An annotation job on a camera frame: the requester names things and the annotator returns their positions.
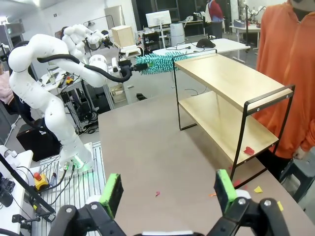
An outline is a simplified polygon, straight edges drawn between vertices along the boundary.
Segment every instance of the person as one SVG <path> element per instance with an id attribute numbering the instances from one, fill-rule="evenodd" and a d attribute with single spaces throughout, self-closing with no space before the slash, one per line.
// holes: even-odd
<path id="1" fill-rule="evenodd" d="M 211 17 L 211 23 L 207 33 L 209 36 L 213 35 L 216 38 L 222 38 L 223 13 L 221 7 L 216 0 L 210 0 L 207 6 L 208 9 L 206 9 L 206 11 L 209 11 Z"/>
<path id="2" fill-rule="evenodd" d="M 315 1 L 288 0 L 270 6 L 261 20 L 257 70 L 287 85 L 296 85 L 279 146 L 258 155 L 279 179 L 292 158 L 303 159 L 315 146 Z M 279 136 L 288 99 L 254 117 Z"/>
<path id="3" fill-rule="evenodd" d="M 13 96 L 13 91 L 9 85 L 9 79 L 9 71 L 4 71 L 2 62 L 0 62 L 0 100 L 8 106 L 11 112 L 18 113 L 18 108 L 15 102 L 15 98 Z M 20 102 L 20 104 L 22 114 L 24 114 L 29 121 L 34 121 L 31 116 L 30 106 L 22 102 Z"/>

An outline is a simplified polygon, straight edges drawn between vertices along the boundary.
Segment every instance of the orange hoodie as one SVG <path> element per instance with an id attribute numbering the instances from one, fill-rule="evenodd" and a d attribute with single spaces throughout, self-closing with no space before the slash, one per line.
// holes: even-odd
<path id="1" fill-rule="evenodd" d="M 298 21 L 287 2 L 270 6 L 261 21 L 257 70 L 283 85 L 296 85 L 276 155 L 292 158 L 299 146 L 315 146 L 315 12 Z M 288 100 L 254 114 L 279 135 Z"/>

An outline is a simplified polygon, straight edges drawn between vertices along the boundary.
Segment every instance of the red button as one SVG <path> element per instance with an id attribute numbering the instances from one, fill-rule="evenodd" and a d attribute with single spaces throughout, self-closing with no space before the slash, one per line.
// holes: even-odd
<path id="1" fill-rule="evenodd" d="M 35 177 L 35 179 L 37 180 L 37 181 L 41 181 L 41 176 L 40 176 L 40 174 L 39 173 L 35 173 L 34 174 L 34 177 Z"/>

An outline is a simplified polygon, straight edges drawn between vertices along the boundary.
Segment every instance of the two-tier wooden shelf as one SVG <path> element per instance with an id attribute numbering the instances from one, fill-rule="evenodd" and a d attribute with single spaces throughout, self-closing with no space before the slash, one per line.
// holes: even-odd
<path id="1" fill-rule="evenodd" d="M 275 146 L 274 152 L 276 151 L 295 86 L 283 86 L 256 70 L 217 53 L 178 62 L 175 62 L 175 58 L 173 66 L 179 128 L 185 130 L 199 125 L 233 165 L 231 180 L 238 166 L 272 146 Z M 211 92 L 179 101 L 175 67 L 208 87 Z M 281 132 L 276 137 L 251 115 L 284 99 L 289 99 L 289 103 Z M 181 127 L 179 107 L 182 107 L 196 123 Z M 246 147 L 253 149 L 254 155 L 245 154 Z M 264 171 L 266 169 L 237 187 L 243 186 Z"/>

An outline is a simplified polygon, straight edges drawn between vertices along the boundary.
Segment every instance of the plastic stool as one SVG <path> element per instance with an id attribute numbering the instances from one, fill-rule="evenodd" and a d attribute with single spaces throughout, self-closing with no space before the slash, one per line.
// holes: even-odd
<path id="1" fill-rule="evenodd" d="M 279 182 L 282 183 L 290 175 L 300 181 L 300 186 L 292 196 L 298 203 L 315 180 L 315 155 L 309 152 L 304 160 L 293 159 L 282 172 Z"/>

